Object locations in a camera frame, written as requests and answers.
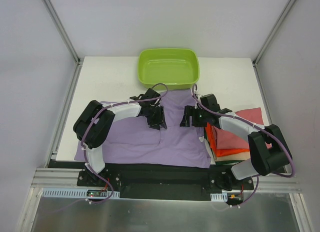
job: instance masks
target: pink cloth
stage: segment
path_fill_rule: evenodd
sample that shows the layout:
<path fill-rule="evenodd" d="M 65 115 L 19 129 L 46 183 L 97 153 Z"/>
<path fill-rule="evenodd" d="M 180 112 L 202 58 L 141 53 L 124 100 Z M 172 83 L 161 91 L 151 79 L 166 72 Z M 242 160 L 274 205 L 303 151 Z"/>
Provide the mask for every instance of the pink cloth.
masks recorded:
<path fill-rule="evenodd" d="M 236 112 L 236 114 L 253 123 L 264 124 L 264 121 L 262 119 L 261 108 L 244 109 Z M 214 134 L 216 136 L 217 149 L 249 149 L 249 144 L 245 140 L 229 131 L 225 131 L 214 127 Z"/>

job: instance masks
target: stack of folded cloths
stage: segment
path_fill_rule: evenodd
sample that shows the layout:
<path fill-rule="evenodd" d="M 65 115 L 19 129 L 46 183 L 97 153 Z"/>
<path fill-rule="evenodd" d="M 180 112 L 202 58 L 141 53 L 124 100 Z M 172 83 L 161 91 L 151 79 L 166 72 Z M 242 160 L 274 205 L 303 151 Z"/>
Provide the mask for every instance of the stack of folded cloths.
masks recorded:
<path fill-rule="evenodd" d="M 245 109 L 236 114 L 253 123 L 264 124 L 261 108 Z M 216 164 L 234 164 L 250 158 L 249 144 L 242 138 L 210 124 L 205 132 Z"/>

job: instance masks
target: black bracket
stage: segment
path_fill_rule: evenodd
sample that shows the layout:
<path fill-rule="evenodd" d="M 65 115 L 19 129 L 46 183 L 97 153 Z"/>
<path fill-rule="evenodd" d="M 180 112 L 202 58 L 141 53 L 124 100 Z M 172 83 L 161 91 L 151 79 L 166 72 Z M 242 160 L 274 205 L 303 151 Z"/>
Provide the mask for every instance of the black bracket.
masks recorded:
<path fill-rule="evenodd" d="M 103 105 L 97 100 L 89 102 L 73 126 L 73 131 L 76 133 L 78 140 L 82 140 L 92 119 L 102 108 Z M 92 125 L 84 140 L 89 149 L 99 147 L 106 140 L 115 114 L 112 111 L 104 110 L 98 118 L 99 120 Z"/>
<path fill-rule="evenodd" d="M 222 114 L 232 112 L 232 110 L 228 108 L 220 109 L 220 105 L 217 103 L 217 99 L 213 94 L 202 96 L 200 100 L 202 105 L 213 112 Z M 192 118 L 192 126 L 194 127 L 206 127 L 207 123 L 209 123 L 210 125 L 220 128 L 220 116 L 214 115 L 201 107 L 195 106 L 184 107 L 184 114 L 180 127 L 190 127 L 190 117 Z"/>
<path fill-rule="evenodd" d="M 130 97 L 133 100 L 144 100 L 150 98 L 157 98 L 161 95 L 155 90 L 149 88 L 145 94 L 140 94 L 138 97 Z M 165 113 L 163 106 L 160 106 L 160 100 L 152 100 L 146 102 L 139 102 L 141 110 L 138 116 L 146 117 L 146 121 L 150 128 L 160 130 L 160 128 L 167 128 Z"/>
<path fill-rule="evenodd" d="M 274 124 L 265 127 L 265 131 L 274 135 L 284 145 L 292 155 L 288 145 L 280 131 L 280 128 Z M 248 135 L 248 142 L 250 147 L 251 162 L 254 169 L 260 175 L 267 175 L 276 171 L 277 169 L 289 164 L 288 158 L 284 151 L 279 147 L 278 143 L 272 138 L 266 136 L 261 131 L 252 132 Z M 271 148 L 267 148 L 266 143 L 272 144 Z"/>
<path fill-rule="evenodd" d="M 210 200 L 211 193 L 222 189 L 253 190 L 252 178 L 224 186 L 222 180 L 229 165 L 212 165 L 209 169 L 158 164 L 106 164 L 99 174 L 120 191 L 121 198 Z M 104 187 L 105 182 L 83 169 L 77 186 Z"/>

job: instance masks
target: black mounting plate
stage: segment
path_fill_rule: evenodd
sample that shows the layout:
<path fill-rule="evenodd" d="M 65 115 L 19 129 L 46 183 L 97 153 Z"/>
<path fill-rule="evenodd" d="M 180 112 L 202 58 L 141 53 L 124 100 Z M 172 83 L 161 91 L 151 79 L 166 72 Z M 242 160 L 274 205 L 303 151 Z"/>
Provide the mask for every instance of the black mounting plate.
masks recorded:
<path fill-rule="evenodd" d="M 211 165 L 210 168 L 180 167 L 159 164 L 110 164 L 106 163 L 100 175 L 109 178 L 115 191 L 121 198 L 138 199 L 174 199 L 174 200 L 210 200 L 211 193 L 221 193 L 215 181 L 230 165 Z M 232 188 L 253 190 L 251 178 L 247 178 Z M 92 174 L 80 171 L 77 186 L 104 187 L 100 179 Z"/>

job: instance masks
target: aluminum frame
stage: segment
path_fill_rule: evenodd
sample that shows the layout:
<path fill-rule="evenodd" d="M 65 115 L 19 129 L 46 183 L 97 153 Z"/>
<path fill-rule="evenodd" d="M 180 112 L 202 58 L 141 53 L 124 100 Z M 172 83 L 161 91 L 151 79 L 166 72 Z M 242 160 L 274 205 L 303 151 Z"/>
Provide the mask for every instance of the aluminum frame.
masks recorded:
<path fill-rule="evenodd" d="M 66 118 L 71 106 L 72 98 L 75 92 L 75 88 L 78 82 L 78 78 L 81 72 L 81 67 L 84 59 L 78 57 L 76 50 L 74 49 L 72 42 L 67 35 L 58 14 L 53 7 L 50 0 L 42 0 L 49 15 L 52 18 L 53 23 L 56 26 L 62 40 L 64 41 L 67 49 L 69 50 L 71 56 L 76 62 L 76 69 L 73 73 L 72 81 L 69 85 L 67 95 L 64 100 L 63 110 L 59 116 L 57 126 L 55 128 L 54 137 L 48 151 L 48 156 L 46 160 L 45 167 L 47 167 L 51 159 L 55 159 L 57 156 L 57 150 L 63 133 L 64 125 L 66 123 Z M 267 117 L 271 123 L 270 112 L 268 109 L 268 102 L 265 97 L 265 93 L 262 84 L 259 79 L 256 66 L 264 55 L 266 49 L 270 45 L 274 36 L 277 34 L 278 30 L 281 28 L 284 20 L 287 18 L 289 12 L 292 10 L 293 6 L 297 0 L 289 0 L 280 14 L 277 22 L 271 29 L 266 41 L 264 42 L 262 48 L 257 54 L 256 59 L 253 62 L 253 67 L 255 70 L 256 78 L 262 95 L 262 99 L 266 108 Z M 77 187 L 77 178 L 80 169 L 51 169 L 51 168 L 38 168 L 34 175 L 30 191 L 27 196 L 27 200 L 18 223 L 17 231 L 31 231 L 33 221 L 36 215 L 38 204 L 44 188 L 73 188 L 73 189 L 84 189 L 84 188 L 94 188 L 94 187 Z M 259 187 L 257 193 L 289 193 L 294 208 L 294 213 L 299 225 L 300 231 L 303 232 L 313 232 L 310 216 L 304 201 L 304 197 L 301 191 L 299 180 L 297 177 L 287 179 L 278 177 L 276 175 L 269 175 L 265 177 L 260 177 Z"/>

